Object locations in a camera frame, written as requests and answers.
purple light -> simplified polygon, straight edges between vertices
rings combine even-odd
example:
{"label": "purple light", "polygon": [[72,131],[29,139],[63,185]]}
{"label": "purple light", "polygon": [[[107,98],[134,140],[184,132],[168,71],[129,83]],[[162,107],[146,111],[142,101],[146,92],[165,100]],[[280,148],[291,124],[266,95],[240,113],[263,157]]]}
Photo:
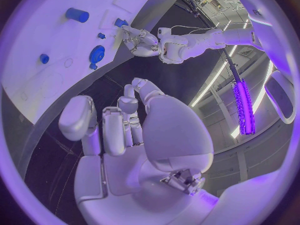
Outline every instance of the purple light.
{"label": "purple light", "polygon": [[247,88],[247,84],[244,79],[242,82],[238,82],[233,87],[233,93],[235,96],[239,133],[241,135],[250,135],[255,133],[254,114],[252,109],[252,103],[250,94]]}

small blue component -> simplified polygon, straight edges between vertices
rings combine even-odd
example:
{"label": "small blue component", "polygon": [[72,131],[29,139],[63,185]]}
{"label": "small blue component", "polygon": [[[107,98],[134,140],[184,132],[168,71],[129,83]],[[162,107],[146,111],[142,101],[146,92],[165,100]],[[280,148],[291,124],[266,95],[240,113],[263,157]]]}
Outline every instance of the small blue component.
{"label": "small blue component", "polygon": [[104,58],[105,48],[104,46],[98,45],[93,48],[93,50],[89,54],[89,61],[91,64],[89,65],[90,69],[96,70],[96,63],[100,62]]}
{"label": "small blue component", "polygon": [[103,33],[100,32],[100,33],[98,33],[98,38],[105,39],[106,37]]}
{"label": "small blue component", "polygon": [[82,11],[71,7],[66,11],[65,17],[81,23],[85,23],[89,19],[90,14],[87,11]]}
{"label": "small blue component", "polygon": [[93,69],[93,70],[96,70],[96,69],[98,68],[98,66],[97,66],[95,63],[91,63],[91,64],[89,65],[89,68],[90,68],[90,69]]}
{"label": "small blue component", "polygon": [[46,64],[49,62],[49,56],[46,54],[42,54],[39,56],[39,60],[41,61],[42,64]]}
{"label": "small blue component", "polygon": [[118,18],[115,23],[114,23],[115,26],[121,28],[123,25],[126,25],[128,26],[128,22],[126,20],[122,20],[120,18]]}

purple led light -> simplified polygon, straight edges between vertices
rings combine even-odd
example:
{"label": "purple led light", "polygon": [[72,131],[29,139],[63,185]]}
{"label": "purple led light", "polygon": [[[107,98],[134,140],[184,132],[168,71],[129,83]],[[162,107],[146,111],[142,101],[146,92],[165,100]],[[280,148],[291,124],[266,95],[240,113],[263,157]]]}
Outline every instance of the purple led light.
{"label": "purple led light", "polygon": [[245,135],[245,116],[244,116],[244,110],[243,110],[243,104],[241,99],[240,90],[238,88],[238,84],[236,84],[233,87],[233,93],[235,97],[235,103],[237,108],[237,114],[238,114],[238,123],[239,123],[239,133],[241,135]]}
{"label": "purple led light", "polygon": [[254,114],[253,114],[253,108],[252,108],[252,102],[251,102],[251,97],[248,91],[248,87],[247,84],[245,82],[244,79],[241,80],[246,97],[247,97],[247,101],[248,101],[248,108],[249,108],[249,114],[250,114],[250,122],[251,122],[251,132],[250,133],[246,133],[246,135],[248,134],[255,134],[255,120],[254,120]]}

black floor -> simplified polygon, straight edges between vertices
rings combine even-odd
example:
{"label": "black floor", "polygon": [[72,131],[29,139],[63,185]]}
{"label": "black floor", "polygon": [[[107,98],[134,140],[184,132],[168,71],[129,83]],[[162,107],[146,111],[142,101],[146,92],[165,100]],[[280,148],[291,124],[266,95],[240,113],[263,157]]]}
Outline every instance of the black floor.
{"label": "black floor", "polygon": [[[201,26],[191,14],[172,7],[159,21],[158,27],[174,25]],[[186,34],[187,28],[174,28],[174,34]],[[158,57],[134,57],[96,80],[81,94],[93,98],[101,124],[102,110],[115,106],[123,93],[124,85],[134,77],[154,82],[163,92],[188,104],[211,73],[220,55],[207,50],[203,55],[190,58],[183,64],[165,64]],[[143,123],[146,113],[142,103],[138,109]],[[58,128],[59,116],[49,125],[38,142],[25,177],[33,194],[56,216],[69,225],[86,224],[74,198],[74,178],[80,157],[83,156],[81,142],[67,140]]]}

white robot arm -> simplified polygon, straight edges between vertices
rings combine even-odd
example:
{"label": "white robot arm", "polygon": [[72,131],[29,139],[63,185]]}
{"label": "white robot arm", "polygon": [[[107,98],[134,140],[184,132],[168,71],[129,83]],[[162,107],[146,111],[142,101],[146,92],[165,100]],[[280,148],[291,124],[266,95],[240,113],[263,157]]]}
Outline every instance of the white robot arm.
{"label": "white robot arm", "polygon": [[160,27],[158,39],[145,30],[128,25],[123,29],[123,41],[129,50],[139,57],[159,56],[167,64],[181,64],[184,60],[197,57],[206,49],[222,49],[226,45],[250,45],[263,50],[253,28],[236,28],[223,31],[212,28],[203,34],[173,35],[171,28]]}

